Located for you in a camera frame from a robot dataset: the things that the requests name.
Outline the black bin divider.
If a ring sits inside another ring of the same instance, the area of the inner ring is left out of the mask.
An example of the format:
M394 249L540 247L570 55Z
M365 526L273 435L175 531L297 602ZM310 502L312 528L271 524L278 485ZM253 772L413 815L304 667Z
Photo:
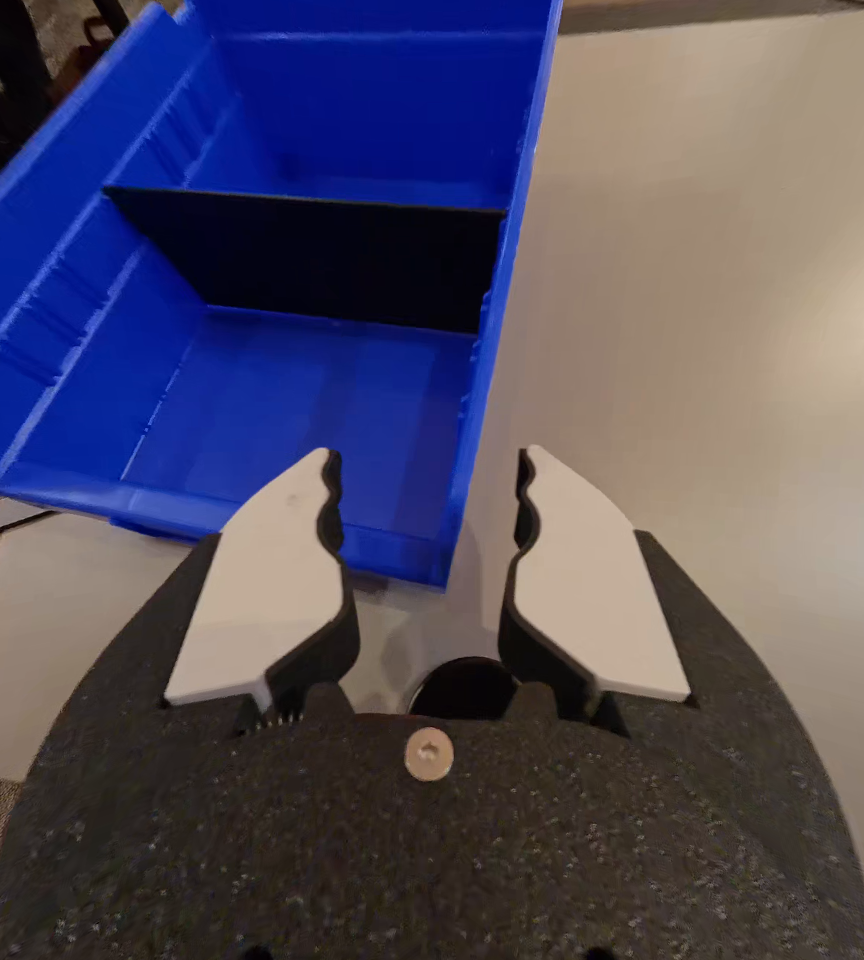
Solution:
M108 185L209 306L474 334L506 213Z

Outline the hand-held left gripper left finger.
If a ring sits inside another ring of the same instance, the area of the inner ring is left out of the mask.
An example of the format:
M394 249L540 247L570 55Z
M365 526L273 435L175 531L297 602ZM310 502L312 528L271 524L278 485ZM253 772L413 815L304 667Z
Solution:
M249 696L297 714L361 649L340 553L342 459L314 449L225 523L165 688L170 706Z

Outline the light grey desk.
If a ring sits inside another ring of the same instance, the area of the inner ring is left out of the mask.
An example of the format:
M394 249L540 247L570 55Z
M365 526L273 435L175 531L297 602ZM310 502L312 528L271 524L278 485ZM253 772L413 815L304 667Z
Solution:
M496 653L539 443L762 657L864 865L864 5L740 9L567 7L453 576L360 580L344 687Z

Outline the black round desk grommet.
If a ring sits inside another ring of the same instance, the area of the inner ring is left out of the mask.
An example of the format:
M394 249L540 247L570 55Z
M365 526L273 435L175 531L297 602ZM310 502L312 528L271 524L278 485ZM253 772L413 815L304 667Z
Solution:
M519 684L501 661L471 655L453 658L421 682L407 713L436 719L498 721Z

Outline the blue plastic bin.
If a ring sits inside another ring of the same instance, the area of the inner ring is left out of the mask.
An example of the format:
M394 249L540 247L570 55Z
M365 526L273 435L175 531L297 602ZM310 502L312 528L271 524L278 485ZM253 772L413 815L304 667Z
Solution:
M0 174L0 496L186 543L310 451L449 581L562 2L156 3ZM504 210L474 334L206 304L106 186Z

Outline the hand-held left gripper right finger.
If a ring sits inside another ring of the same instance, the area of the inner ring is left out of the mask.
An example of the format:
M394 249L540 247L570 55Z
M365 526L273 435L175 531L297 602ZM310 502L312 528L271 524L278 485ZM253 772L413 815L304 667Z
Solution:
M673 704L690 682L626 515L545 448L519 450L515 553L498 653L519 683L551 690L558 716L594 716L606 694Z

